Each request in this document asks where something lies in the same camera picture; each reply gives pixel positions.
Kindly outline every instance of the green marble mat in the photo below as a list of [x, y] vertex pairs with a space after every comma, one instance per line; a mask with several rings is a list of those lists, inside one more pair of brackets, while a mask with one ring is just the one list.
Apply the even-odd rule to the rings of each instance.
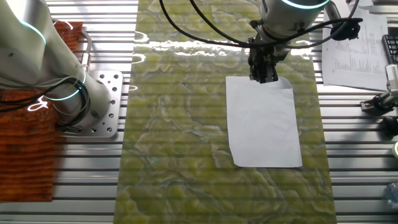
[[[197, 3], [221, 30], [246, 40], [260, 1]], [[222, 40], [188, 1], [164, 2], [184, 30]], [[303, 167], [252, 169], [233, 164], [225, 96], [225, 76], [248, 76], [248, 50], [178, 34], [158, 0], [139, 1], [135, 38], [116, 224], [336, 223], [310, 51], [295, 50], [277, 66], [294, 88]]]

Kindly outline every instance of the perforated metal plate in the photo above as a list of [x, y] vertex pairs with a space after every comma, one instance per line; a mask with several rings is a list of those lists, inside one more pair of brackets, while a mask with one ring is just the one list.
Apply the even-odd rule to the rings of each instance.
[[96, 124], [81, 129], [68, 130], [64, 137], [112, 138], [118, 132], [119, 110], [123, 87], [123, 74], [115, 71], [90, 71], [90, 75], [101, 81], [111, 95], [108, 112]]

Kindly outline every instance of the metal bracket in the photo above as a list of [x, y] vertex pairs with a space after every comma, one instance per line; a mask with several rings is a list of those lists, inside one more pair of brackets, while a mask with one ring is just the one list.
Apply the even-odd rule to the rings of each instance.
[[123, 87], [123, 74], [115, 71], [90, 71], [90, 75], [101, 81], [111, 95], [108, 112], [96, 124], [81, 129], [68, 129], [63, 137], [112, 138], [118, 133], [119, 111]]

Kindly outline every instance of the wire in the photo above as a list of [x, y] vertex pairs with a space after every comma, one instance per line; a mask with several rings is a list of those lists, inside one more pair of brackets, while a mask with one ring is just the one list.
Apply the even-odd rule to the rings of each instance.
[[224, 46], [230, 46], [230, 47], [242, 47], [242, 46], [239, 45], [239, 44], [222, 43], [222, 42], [217, 42], [217, 41], [202, 39], [202, 38], [199, 38], [199, 37], [195, 37], [194, 35], [191, 35], [191, 34], [185, 32], [184, 30], [181, 30], [181, 28], [179, 28], [179, 27], [173, 22], [173, 20], [170, 18], [169, 14], [168, 14], [167, 11], [166, 11], [166, 8], [164, 7], [163, 0], [159, 0], [159, 3], [160, 3], [160, 7], [162, 8], [162, 11], [163, 11], [163, 13], [164, 13], [164, 16], [166, 17], [166, 19], [168, 20], [168, 22], [174, 27], [174, 29], [176, 29], [177, 31], [179, 31], [181, 34], [183, 34], [183, 35], [185, 35], [185, 36], [187, 36], [187, 37], [189, 37], [189, 38], [191, 38], [191, 39], [198, 40], [198, 41], [200, 41], [200, 42], [204, 42], [204, 43], [207, 43], [207, 44], [224, 45]]
[[[51, 19], [53, 20], [53, 22], [64, 22], [64, 21], [54, 19], [54, 18], [51, 18]], [[89, 54], [91, 52], [91, 48], [93, 46], [93, 40], [91, 39], [90, 35], [88, 35], [87, 31], [85, 31], [83, 29], [81, 30], [81, 34], [83, 34], [83, 36], [85, 36], [85, 39], [87, 40], [87, 48], [85, 50], [85, 53]]]
[[49, 89], [43, 91], [42, 93], [39, 93], [38, 95], [35, 96], [31, 96], [22, 100], [8, 100], [8, 101], [0, 101], [0, 104], [4, 104], [5, 106], [13, 106], [16, 105], [16, 107], [13, 108], [9, 108], [9, 109], [3, 109], [0, 110], [0, 113], [4, 113], [4, 112], [10, 112], [10, 111], [14, 111], [14, 110], [18, 110], [21, 108], [24, 108], [26, 106], [29, 106], [30, 104], [36, 102], [40, 97], [44, 96], [45, 94], [51, 92], [52, 90], [66, 84], [66, 83], [70, 83], [72, 82], [70, 79], [73, 77], [68, 78], [67, 80], [65, 80], [64, 82], [59, 83], [58, 85], [54, 85], [52, 87], [50, 87]]
[[39, 93], [38, 95], [35, 96], [31, 96], [29, 98], [25, 98], [22, 100], [9, 100], [9, 101], [0, 101], [0, 104], [18, 104], [18, 103], [23, 103], [29, 100], [33, 100], [33, 99], [39, 99], [40, 97], [44, 96], [45, 94], [51, 92], [52, 90], [56, 89], [57, 87], [60, 87], [61, 85], [65, 84], [69, 79], [76, 79], [75, 77], [67, 77], [65, 78], [65, 81], [60, 82], [52, 87], [50, 87], [49, 89], [43, 91], [42, 93]]
[[[350, 14], [349, 14], [348, 19], [351, 19], [351, 18], [353, 17], [353, 15], [354, 15], [354, 13], [355, 13], [357, 7], [358, 7], [358, 4], [359, 4], [359, 0], [355, 0], [353, 9], [351, 10], [351, 12], [350, 12]], [[321, 44], [325, 43], [326, 41], [328, 41], [328, 40], [334, 38], [334, 37], [337, 36], [338, 34], [340, 34], [340, 32], [344, 30], [344, 28], [345, 28], [346, 25], [347, 25], [347, 22], [344, 22], [343, 25], [341, 25], [341, 27], [339, 27], [339, 28], [336, 30], [336, 32], [334, 32], [332, 35], [330, 35], [329, 37], [327, 37], [327, 38], [325, 38], [325, 39], [323, 39], [323, 40], [321, 40], [321, 41], [319, 41], [319, 42], [316, 42], [316, 43], [314, 43], [314, 44], [304, 45], [304, 46], [289, 46], [289, 45], [286, 45], [286, 46], [284, 46], [284, 47], [287, 48], [287, 49], [306, 49], [306, 48], [310, 48], [310, 47], [316, 47], [316, 46], [321, 45]]]
[[[206, 40], [206, 39], [202, 39], [202, 38], [199, 38], [199, 37], [195, 37], [194, 35], [191, 35], [191, 34], [185, 32], [185, 31], [181, 30], [181, 28], [179, 28], [179, 27], [173, 22], [173, 20], [171, 20], [169, 14], [167, 13], [167, 11], [166, 11], [166, 9], [165, 9], [163, 0], [159, 0], [160, 7], [162, 8], [162, 11], [163, 11], [163, 13], [164, 13], [166, 19], [167, 19], [168, 22], [174, 27], [174, 29], [178, 30], [181, 34], [183, 34], [183, 35], [185, 35], [185, 36], [187, 36], [187, 37], [189, 37], [189, 38], [191, 38], [191, 39], [198, 40], [198, 41], [201, 41], [201, 42], [204, 42], [204, 43], [207, 43], [207, 44], [227, 45], [227, 46], [232, 46], [232, 47], [242, 47], [242, 48], [272, 47], [272, 46], [275, 46], [275, 45], [278, 45], [278, 44], [285, 44], [286, 42], [288, 42], [288, 41], [290, 41], [290, 40], [292, 40], [292, 39], [294, 39], [294, 38], [300, 37], [301, 35], [307, 34], [307, 33], [311, 32], [311, 31], [313, 31], [313, 30], [315, 30], [315, 29], [323, 28], [324, 26], [327, 26], [327, 25], [329, 25], [329, 24], [340, 23], [340, 22], [346, 22], [346, 21], [352, 21], [352, 15], [351, 15], [350, 18], [336, 19], [336, 20], [333, 20], [333, 21], [323, 22], [323, 23], [318, 24], [317, 26], [311, 27], [311, 28], [309, 28], [309, 29], [307, 29], [307, 30], [305, 30], [305, 31], [303, 31], [303, 32], [301, 32], [301, 33], [299, 33], [299, 34], [295, 34], [295, 35], [292, 35], [292, 36], [290, 36], [290, 37], [288, 37], [288, 38], [280, 39], [280, 40], [275, 41], [275, 42], [272, 42], [272, 43], [268, 43], [268, 44], [249, 44], [249, 43], [246, 43], [246, 42], [241, 42], [240, 40], [236, 40], [236, 39], [234, 39], [234, 38], [228, 36], [228, 35], [225, 34], [224, 32], [220, 31], [217, 27], [215, 27], [215, 26], [203, 15], [203, 13], [199, 10], [198, 6], [195, 4], [195, 2], [194, 2], [193, 0], [190, 0], [190, 2], [191, 2], [191, 4], [192, 4], [192, 6], [195, 8], [196, 12], [199, 14], [199, 16], [200, 16], [203, 20], [205, 20], [205, 22], [206, 22], [211, 28], [213, 28], [213, 30], [215, 30], [217, 33], [219, 33], [219, 34], [222, 35], [223, 37], [225, 37], [225, 38], [227, 38], [227, 39], [229, 39], [229, 40], [231, 40], [231, 41], [233, 41], [233, 42], [237, 42], [237, 43], [239, 43], [239, 44], [230, 44], [230, 43], [222, 43], [222, 42], [217, 42], [217, 41], [212, 41], [212, 40]], [[333, 35], [331, 35], [331, 36], [328, 37], [328, 38], [329, 38], [328, 40], [330, 40], [330, 39], [333, 38], [334, 36], [338, 35], [338, 34], [341, 32], [341, 30], [342, 30], [342, 29], [341, 29], [341, 27], [340, 27]]]
[[89, 112], [88, 108], [91, 105], [91, 100], [90, 100], [90, 97], [88, 95], [88, 90], [87, 90], [86, 86], [84, 86], [84, 84], [82, 82], [79, 81], [78, 85], [79, 86], [77, 88], [80, 89], [79, 93], [80, 93], [80, 97], [81, 97], [81, 106], [82, 106], [82, 108], [78, 112], [78, 114], [71, 121], [69, 121], [69, 122], [61, 121], [64, 124], [58, 124], [57, 125], [58, 128], [65, 128], [65, 127], [69, 127], [69, 126], [73, 126], [75, 124], [78, 124], [80, 121], [82, 121], [86, 117], [86, 115]]
[[199, 9], [199, 7], [196, 5], [196, 3], [194, 2], [194, 0], [189, 0], [191, 2], [191, 5], [193, 6], [193, 8], [196, 10], [196, 12], [198, 13], [198, 15], [214, 30], [216, 31], [219, 35], [227, 38], [228, 40], [235, 42], [237, 44], [241, 44], [241, 45], [247, 45], [249, 43], [247, 42], [243, 42], [240, 40], [237, 40], [235, 38], [232, 38], [230, 36], [228, 36], [227, 34], [225, 34], [223, 31], [219, 30], [216, 26], [214, 26], [214, 24], [212, 24], [207, 18], [206, 16], [201, 12], [201, 10]]
[[90, 53], [91, 52], [91, 48], [93, 46], [93, 40], [91, 39], [90, 35], [88, 35], [87, 31], [85, 30], [81, 30], [81, 34], [83, 34], [85, 36], [85, 38], [87, 39], [87, 48], [85, 50], [85, 53]]

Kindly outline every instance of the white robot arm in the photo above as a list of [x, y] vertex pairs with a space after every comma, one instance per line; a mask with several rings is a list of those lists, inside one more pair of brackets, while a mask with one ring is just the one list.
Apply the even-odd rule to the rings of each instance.
[[42, 83], [70, 77], [45, 94], [61, 111], [59, 117], [84, 127], [106, 114], [108, 89], [88, 74], [58, 35], [44, 0], [0, 0], [0, 30], [0, 88], [44, 91], [48, 88], [41, 88]]
[[[324, 8], [331, 20], [350, 16], [345, 0], [262, 0], [261, 19], [251, 21], [257, 36], [250, 38], [249, 43], [282, 43], [272, 47], [251, 48], [248, 61], [251, 67], [250, 78], [260, 83], [277, 81], [275, 65], [284, 60], [290, 51], [290, 41], [283, 40], [304, 32]], [[349, 26], [345, 24], [339, 30], [342, 25], [342, 22], [333, 24], [331, 34], [336, 32], [333, 39], [357, 38], [360, 28], [358, 23]]]
[[[346, 17], [345, 0], [333, 2], [262, 0], [261, 19], [251, 22], [257, 36], [246, 44], [266, 45], [299, 34], [325, 6], [330, 18]], [[88, 74], [89, 55], [83, 55], [82, 65], [60, 38], [44, 0], [0, 0], [0, 30], [0, 88], [46, 90], [45, 96], [70, 126], [90, 126], [106, 114], [111, 103], [108, 89]], [[285, 59], [289, 43], [251, 49], [250, 77], [260, 83], [276, 81], [275, 65]]]

